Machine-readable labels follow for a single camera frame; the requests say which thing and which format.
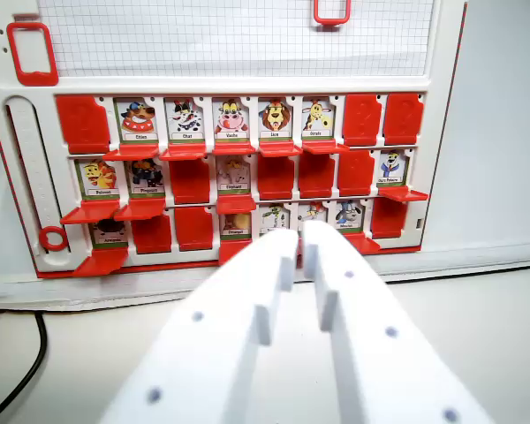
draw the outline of cartoon lion character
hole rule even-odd
[[[116,188],[116,170],[105,162],[92,161],[83,167],[90,184],[98,188]]]
[[[291,120],[289,108],[284,106],[279,99],[271,101],[261,114],[263,115],[263,126],[270,131],[279,131],[285,128]]]

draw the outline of cartoon dog character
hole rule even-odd
[[[121,114],[124,118],[122,128],[132,133],[149,133],[154,130],[153,119],[155,108],[148,108],[143,103],[133,102],[126,112]]]
[[[220,115],[218,115],[218,125],[216,126],[215,133],[218,134],[222,130],[228,133],[237,133],[241,131],[247,131],[247,124],[244,116],[239,110],[238,104],[235,100],[230,99],[222,104],[219,109]]]
[[[83,167],[90,184],[98,188],[116,187],[116,170],[102,161],[92,161]]]
[[[342,210],[336,215],[337,223],[353,223],[361,218],[361,209],[354,207],[350,201],[342,203]]]
[[[289,108],[278,99],[271,101],[260,115],[263,116],[263,126],[270,131],[279,131],[285,128],[291,120]]]
[[[319,122],[323,128],[331,128],[332,118],[324,115],[323,112],[331,112],[331,109],[323,108],[318,100],[312,100],[312,106],[302,110],[304,113],[310,112],[307,123],[304,125],[305,130],[312,130],[314,123]]]
[[[132,162],[133,183],[139,184],[142,179],[148,183],[148,187],[162,186],[163,174],[161,167],[153,159],[144,159]]]
[[[193,110],[188,100],[175,101],[175,114],[172,119],[177,124],[177,131],[199,131],[202,124],[202,116],[198,110]]]
[[[382,176],[387,178],[390,176],[391,172],[398,170],[398,168],[400,168],[400,163],[398,162],[398,153],[392,150],[387,154],[387,162],[384,162],[381,165]]]

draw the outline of red border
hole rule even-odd
[[[51,71],[46,72],[23,72],[19,64],[18,49],[16,49],[16,41],[14,39],[14,29],[29,29],[43,31],[43,38],[45,39],[45,46],[47,48],[47,56],[49,58],[49,67]],[[51,44],[51,35],[49,29],[41,22],[12,22],[6,27],[8,34],[8,41],[10,42],[11,56],[14,59],[14,68],[16,68],[16,75],[18,81],[24,86],[56,86],[59,82],[59,74],[57,73],[57,63],[55,62],[55,55],[53,53],[53,45]]]

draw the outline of cartoon cow character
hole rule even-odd
[[[291,112],[280,100],[275,99],[261,112],[263,126],[270,131],[279,131],[291,120]]]
[[[188,100],[175,101],[175,113],[171,117],[177,124],[177,131],[199,131],[202,124],[202,116],[198,110],[191,108]]]
[[[324,115],[323,112],[331,112],[331,109],[323,108],[318,100],[312,100],[312,106],[302,110],[304,113],[310,112],[306,124],[304,125],[305,130],[312,130],[314,123],[319,122],[323,128],[331,128],[332,118],[328,115]]]
[[[132,133],[149,133],[154,130],[152,119],[155,108],[149,108],[143,103],[133,102],[121,114],[124,118],[122,128]]]
[[[116,170],[105,162],[94,161],[83,167],[85,177],[98,188],[116,187]]]
[[[337,223],[353,223],[361,219],[361,209],[354,207],[350,201],[342,203],[342,210],[336,215]]]
[[[227,102],[224,102],[219,110],[220,115],[218,115],[218,125],[215,129],[216,134],[221,131],[227,133],[247,131],[246,120],[235,100],[230,99]]]
[[[400,168],[400,163],[398,162],[398,153],[393,150],[387,154],[387,162],[384,162],[381,165],[382,176],[387,178],[390,176],[391,172],[398,170],[398,168]]]

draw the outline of cartoon giraffe character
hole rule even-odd
[[[307,123],[304,125],[305,130],[312,130],[312,126],[316,121],[319,122],[323,128],[331,128],[332,118],[323,113],[331,112],[331,109],[323,108],[322,105],[318,103],[318,100],[312,100],[312,106],[303,109],[302,111],[305,113],[310,112]]]

